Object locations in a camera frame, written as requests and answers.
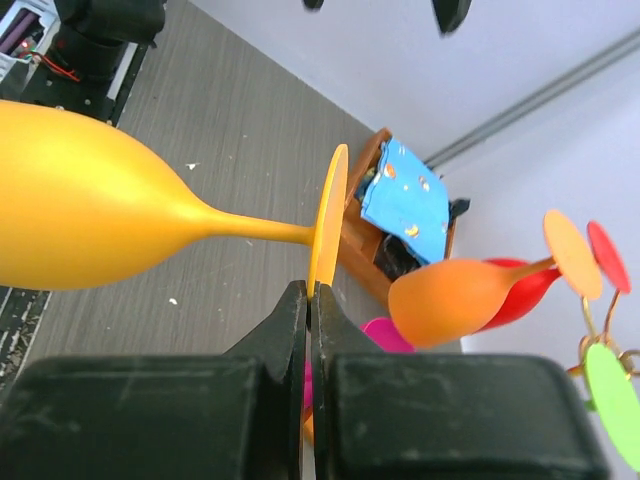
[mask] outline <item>yellow disc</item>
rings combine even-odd
[[[313,297],[316,282],[326,285],[333,283],[338,260],[338,247],[340,246],[340,230],[342,229],[348,175],[349,149],[346,145],[339,145],[329,165],[316,216],[311,260],[309,261],[307,285],[309,298]]]

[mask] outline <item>wooden box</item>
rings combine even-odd
[[[391,280],[375,265],[374,260],[378,247],[387,234],[360,218],[362,206],[355,198],[355,193],[367,171],[378,164],[382,154],[381,145],[391,136],[386,128],[373,135],[349,172],[338,251],[340,264],[385,308],[388,308],[387,296]],[[455,222],[452,222],[447,233],[445,258],[450,254],[454,227]]]

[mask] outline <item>orange disc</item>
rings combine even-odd
[[[589,244],[571,220],[558,210],[549,210],[544,216],[544,237],[569,286],[588,300],[600,297],[600,269]]]

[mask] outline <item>white wall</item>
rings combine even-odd
[[[640,53],[440,169],[452,197],[469,196],[455,252],[487,258],[548,256],[542,217],[558,208],[581,229],[596,219],[624,257],[636,291],[613,322],[622,348],[640,348]],[[603,325],[612,289],[593,304]],[[580,301],[558,281],[536,310],[511,326],[463,339],[465,351],[522,352],[570,367],[586,333]],[[616,468],[636,478],[595,424]]]
[[[474,0],[441,39],[430,0],[326,0],[313,14],[302,0],[192,1],[421,157],[640,25],[633,0]]]

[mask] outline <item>gray floor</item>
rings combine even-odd
[[[347,143],[353,162],[371,132],[185,0],[169,2],[158,46],[120,127],[217,208],[311,225],[333,150]],[[307,261],[300,246],[213,238],[129,281],[55,293],[28,361],[224,352],[306,278]],[[384,314],[341,269],[334,290],[356,323]]]

